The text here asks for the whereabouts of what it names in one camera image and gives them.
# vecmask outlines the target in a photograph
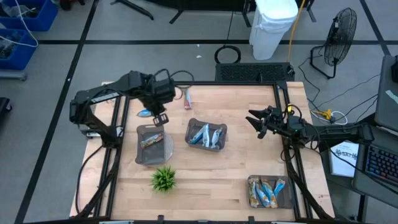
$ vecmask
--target black fan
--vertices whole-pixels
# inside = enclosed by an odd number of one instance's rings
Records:
[[[334,78],[336,76],[336,67],[346,57],[351,44],[353,43],[356,29],[356,13],[350,8],[341,10],[337,16],[333,19],[331,24],[326,43],[322,46],[314,47],[311,50],[311,61],[310,65],[322,73],[327,79]],[[325,63],[333,66],[333,76],[327,75],[325,72],[317,68],[313,63],[313,51],[325,47]]]

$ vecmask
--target keyboard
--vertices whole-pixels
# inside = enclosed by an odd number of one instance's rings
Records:
[[[366,172],[398,185],[398,155],[369,146]]]

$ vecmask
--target white trash can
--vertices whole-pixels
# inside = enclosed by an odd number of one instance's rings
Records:
[[[295,0],[256,0],[256,4],[249,43],[256,60],[267,60],[296,20],[299,9]]]

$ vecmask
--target potted plant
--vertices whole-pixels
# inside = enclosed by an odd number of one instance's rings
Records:
[[[152,186],[155,192],[170,192],[175,187],[175,170],[170,166],[157,168],[152,175]]]

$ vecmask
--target yellow cable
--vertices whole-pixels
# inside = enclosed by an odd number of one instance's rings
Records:
[[[305,3],[305,1],[303,0],[301,2],[300,10],[298,11],[298,14],[297,14],[297,19],[296,19],[296,21],[294,21],[293,30],[292,30],[292,33],[290,35],[289,54],[287,55],[287,62],[290,62],[290,54],[292,53],[292,41],[293,41],[293,37],[294,37],[294,31],[296,31],[296,26],[297,26],[297,23],[298,23],[298,21],[300,19],[300,15],[301,15],[301,11],[303,10],[304,3]]]

